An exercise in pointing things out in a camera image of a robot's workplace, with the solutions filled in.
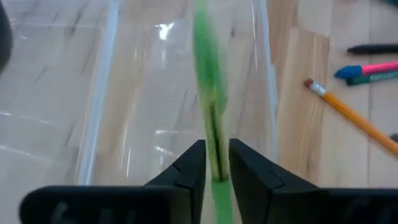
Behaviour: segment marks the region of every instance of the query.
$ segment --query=pencil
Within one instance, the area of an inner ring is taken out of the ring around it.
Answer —
[[[346,80],[346,83],[348,86],[352,86],[352,85],[360,85],[365,83],[374,83],[384,80],[392,80],[395,78],[398,78],[398,71],[378,73],[373,75],[360,76],[356,78],[349,78]]]
[[[398,44],[362,44],[350,47],[347,52],[355,55],[396,54]]]
[[[309,78],[304,81],[304,85],[315,92],[317,95],[322,97],[329,105],[334,107],[342,115],[346,116],[354,124],[360,127],[362,130],[366,131],[370,136],[377,140],[384,147],[388,148],[394,154],[398,154],[398,144],[391,140],[387,135],[383,134],[377,128],[375,128],[368,120],[359,115],[355,110],[348,107],[346,104],[341,102],[332,93],[328,92],[325,87],[323,87],[318,82]]]

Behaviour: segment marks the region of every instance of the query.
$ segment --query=yellow pencil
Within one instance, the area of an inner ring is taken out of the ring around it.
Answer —
[[[376,127],[374,127],[368,120],[359,115],[355,110],[348,107],[346,104],[341,102],[332,93],[328,92],[325,87],[323,87],[318,82],[309,78],[304,81],[304,85],[315,92],[317,95],[322,97],[329,105],[334,107],[341,114],[346,116],[354,124],[358,125],[362,130],[366,131],[370,136],[377,140],[380,144],[388,148],[394,154],[398,154],[398,144],[389,138],[386,134],[382,133]]]

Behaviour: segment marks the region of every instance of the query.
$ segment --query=marker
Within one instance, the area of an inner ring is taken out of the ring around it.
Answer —
[[[350,47],[347,52],[355,55],[396,54],[398,44],[362,44]]]
[[[398,62],[386,62],[372,65],[348,65],[338,70],[335,77],[349,79],[388,71],[398,71]]]
[[[384,80],[391,80],[395,78],[398,78],[398,71],[378,73],[373,75],[360,76],[356,78],[349,78],[346,80],[346,83],[348,86],[352,86],[352,85],[360,85],[365,83],[374,83]]]

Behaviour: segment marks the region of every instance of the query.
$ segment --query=green strip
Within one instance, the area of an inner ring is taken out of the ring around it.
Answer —
[[[215,201],[217,224],[233,224],[233,209],[231,201],[231,182],[211,181],[213,198]]]
[[[398,78],[398,71],[394,72],[386,72],[386,73],[377,73],[373,75],[364,75],[356,78],[349,78],[346,80],[347,85],[360,85],[365,83],[373,83],[384,80],[391,80]]]
[[[205,1],[197,2],[193,21],[193,49],[198,91],[206,129],[206,148],[211,176],[228,179],[228,158],[223,134],[223,114],[227,104],[226,79],[213,24]]]

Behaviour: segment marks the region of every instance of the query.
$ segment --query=wooden table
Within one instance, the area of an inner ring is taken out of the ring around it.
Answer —
[[[350,46],[398,42],[398,8],[382,1],[270,0],[277,69],[279,164],[327,187],[397,187],[396,157],[302,87],[316,78],[386,134],[398,131],[398,82],[347,87],[333,78],[345,65],[396,55],[351,56]]]
[[[0,75],[0,219],[29,191],[74,184],[104,1],[3,0],[14,48]]]

